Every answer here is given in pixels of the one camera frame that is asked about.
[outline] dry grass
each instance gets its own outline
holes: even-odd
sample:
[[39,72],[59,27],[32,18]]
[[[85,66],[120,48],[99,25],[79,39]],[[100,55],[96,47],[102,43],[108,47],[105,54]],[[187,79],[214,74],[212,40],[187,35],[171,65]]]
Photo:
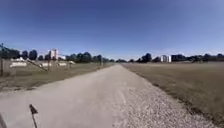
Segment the dry grass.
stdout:
[[49,72],[41,70],[33,65],[28,65],[26,68],[10,69],[5,67],[4,76],[0,77],[0,91],[20,89],[30,90],[45,83],[63,80],[75,75],[96,71],[100,68],[101,66],[98,63],[74,64],[71,68],[69,66],[52,66]]
[[224,126],[224,63],[125,64],[155,86],[184,102],[189,112]]

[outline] gravel road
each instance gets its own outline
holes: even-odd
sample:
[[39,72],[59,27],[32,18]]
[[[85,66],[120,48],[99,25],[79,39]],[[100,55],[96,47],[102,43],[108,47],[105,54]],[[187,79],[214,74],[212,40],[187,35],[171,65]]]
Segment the gravel road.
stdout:
[[32,91],[0,93],[8,128],[213,128],[145,79],[115,65]]

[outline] tree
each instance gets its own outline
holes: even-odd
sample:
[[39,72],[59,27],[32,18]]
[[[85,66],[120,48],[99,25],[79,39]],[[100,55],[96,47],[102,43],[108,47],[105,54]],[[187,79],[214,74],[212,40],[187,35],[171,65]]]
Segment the tree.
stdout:
[[42,61],[42,60],[44,60],[44,57],[43,57],[42,55],[40,55],[40,56],[38,57],[38,60]]
[[136,62],[141,63],[142,62],[142,59],[139,58]]
[[26,59],[28,58],[28,52],[27,52],[26,50],[23,51],[21,57],[22,57],[24,60],[26,60]]
[[50,54],[45,55],[44,60],[51,60]]
[[93,56],[92,62],[99,62],[99,59],[97,58],[97,56]]
[[172,62],[186,61],[186,57],[182,54],[171,55]]
[[76,54],[71,54],[69,57],[69,61],[76,61]]
[[129,62],[129,63],[134,63],[135,60],[134,60],[134,59],[130,59],[128,62]]
[[13,58],[13,59],[17,59],[20,57],[20,53],[18,50],[15,50],[15,49],[11,49],[10,50],[10,54],[11,54],[11,57],[10,58]]
[[208,62],[210,59],[211,59],[211,55],[209,55],[208,53],[206,53],[206,54],[202,57],[202,60],[203,60],[204,62]]
[[82,57],[83,57],[82,53],[77,54],[76,62],[77,63],[82,63]]
[[36,60],[37,59],[37,51],[36,50],[32,50],[29,52],[29,59],[30,60]]
[[85,52],[81,58],[82,63],[89,63],[92,60],[92,56],[89,52]]
[[160,59],[160,57],[156,57],[156,58],[154,58],[153,60],[152,60],[152,62],[161,62],[161,59]]
[[142,63],[150,62],[152,59],[152,56],[150,53],[146,53],[144,56],[142,56],[141,61]]
[[115,62],[115,60],[114,59],[110,59],[109,62]]
[[98,59],[99,62],[101,62],[102,58],[103,58],[102,55],[97,56],[97,59]]
[[118,59],[118,60],[116,60],[116,62],[117,62],[117,63],[127,63],[127,61],[124,60],[124,59]]
[[217,60],[218,61],[224,61],[224,55],[221,54],[221,53],[217,54]]

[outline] building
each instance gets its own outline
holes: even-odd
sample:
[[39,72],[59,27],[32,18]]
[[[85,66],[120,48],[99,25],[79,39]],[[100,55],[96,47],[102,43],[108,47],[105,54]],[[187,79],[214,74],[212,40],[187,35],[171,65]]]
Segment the building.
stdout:
[[170,63],[170,62],[172,62],[172,59],[171,59],[171,56],[162,55],[162,56],[160,57],[160,61],[161,61],[161,62],[167,62],[167,63]]
[[59,52],[58,52],[58,50],[57,50],[57,49],[52,49],[52,50],[50,51],[50,57],[51,57],[51,59],[56,59],[56,60],[58,60],[58,57],[59,57]]

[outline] blue sky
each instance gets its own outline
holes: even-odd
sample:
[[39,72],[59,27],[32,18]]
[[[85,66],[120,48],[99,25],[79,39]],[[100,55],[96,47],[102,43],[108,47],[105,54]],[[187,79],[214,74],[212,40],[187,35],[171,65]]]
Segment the blue sky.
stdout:
[[1,0],[0,42],[115,59],[224,53],[224,1]]

